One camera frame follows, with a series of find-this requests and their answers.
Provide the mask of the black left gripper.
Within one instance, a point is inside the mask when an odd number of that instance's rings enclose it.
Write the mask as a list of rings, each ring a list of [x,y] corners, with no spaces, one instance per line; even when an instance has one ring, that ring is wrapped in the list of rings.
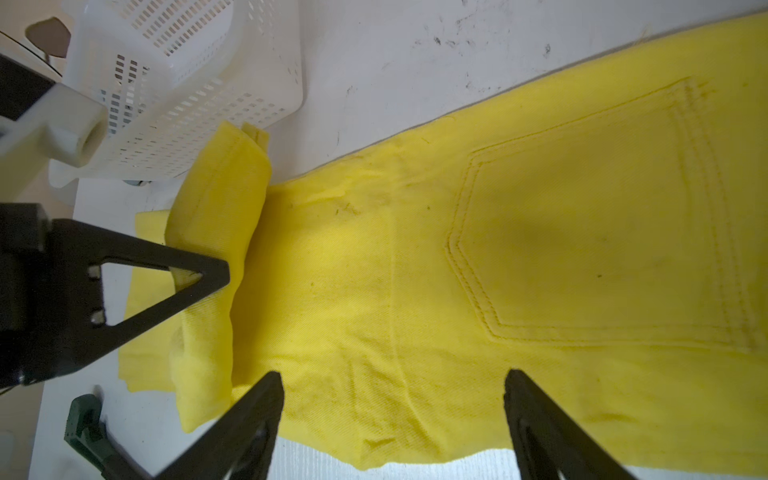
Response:
[[[103,265],[190,272],[191,285],[110,325]],[[1,385],[72,374],[227,286],[226,261],[1,205]]]

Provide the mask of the yellow trousers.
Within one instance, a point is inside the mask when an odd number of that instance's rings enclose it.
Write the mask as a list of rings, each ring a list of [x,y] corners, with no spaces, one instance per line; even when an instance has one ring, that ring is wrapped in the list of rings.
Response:
[[[767,473],[767,17],[583,63],[282,184],[222,123],[138,236],[227,287],[119,350],[191,432],[281,374],[358,469],[511,444],[526,372],[629,465]]]

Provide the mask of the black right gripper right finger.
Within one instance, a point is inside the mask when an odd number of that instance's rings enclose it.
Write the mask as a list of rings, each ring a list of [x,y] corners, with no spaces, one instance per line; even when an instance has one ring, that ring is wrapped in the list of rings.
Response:
[[[505,379],[504,409],[523,479],[632,479],[527,374]]]

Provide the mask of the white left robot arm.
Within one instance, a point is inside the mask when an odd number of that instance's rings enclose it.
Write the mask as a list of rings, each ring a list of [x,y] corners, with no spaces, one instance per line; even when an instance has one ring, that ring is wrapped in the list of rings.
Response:
[[[74,373],[224,288],[225,261],[72,219],[19,193],[51,159],[89,162],[106,133],[98,102],[10,58],[1,61],[1,385]],[[107,322],[106,263],[191,275],[188,286]]]

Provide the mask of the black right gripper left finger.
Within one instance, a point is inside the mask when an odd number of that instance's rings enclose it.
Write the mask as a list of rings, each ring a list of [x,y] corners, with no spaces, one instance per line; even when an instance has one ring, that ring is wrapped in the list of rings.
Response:
[[[281,375],[268,372],[158,477],[267,478],[284,400]]]

